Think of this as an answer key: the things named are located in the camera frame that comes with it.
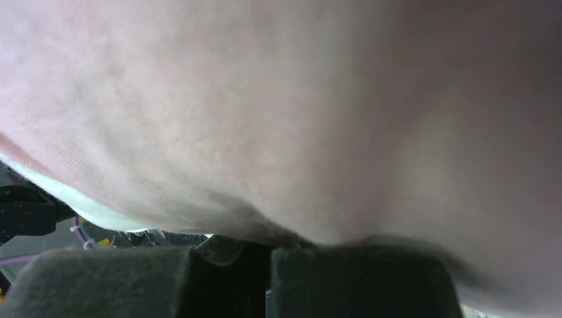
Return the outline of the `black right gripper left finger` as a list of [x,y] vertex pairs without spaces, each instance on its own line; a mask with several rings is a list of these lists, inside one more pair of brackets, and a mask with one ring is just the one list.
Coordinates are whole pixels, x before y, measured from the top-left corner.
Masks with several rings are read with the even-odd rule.
[[214,236],[195,247],[45,252],[2,317],[264,317],[269,246]]

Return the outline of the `white pillow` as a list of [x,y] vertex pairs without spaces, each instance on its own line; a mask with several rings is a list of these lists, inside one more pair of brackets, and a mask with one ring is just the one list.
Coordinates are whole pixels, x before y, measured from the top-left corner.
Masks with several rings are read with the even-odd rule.
[[8,159],[8,157],[4,155],[1,155],[1,161],[26,180],[65,203],[80,217],[83,217],[85,220],[98,227],[126,233],[141,233],[150,230],[148,226],[100,204],[96,200],[80,193],[78,190],[35,172],[22,164]]

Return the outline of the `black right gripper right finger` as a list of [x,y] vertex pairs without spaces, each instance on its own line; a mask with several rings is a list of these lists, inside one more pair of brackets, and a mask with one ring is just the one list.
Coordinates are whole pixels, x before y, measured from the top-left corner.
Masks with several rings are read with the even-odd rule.
[[433,252],[398,244],[284,246],[271,254],[269,317],[462,317]]

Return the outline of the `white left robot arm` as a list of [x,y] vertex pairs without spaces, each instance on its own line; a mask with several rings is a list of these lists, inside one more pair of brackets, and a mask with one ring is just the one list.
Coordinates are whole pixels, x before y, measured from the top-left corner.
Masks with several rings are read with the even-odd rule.
[[17,236],[41,237],[77,213],[1,163],[1,245]]

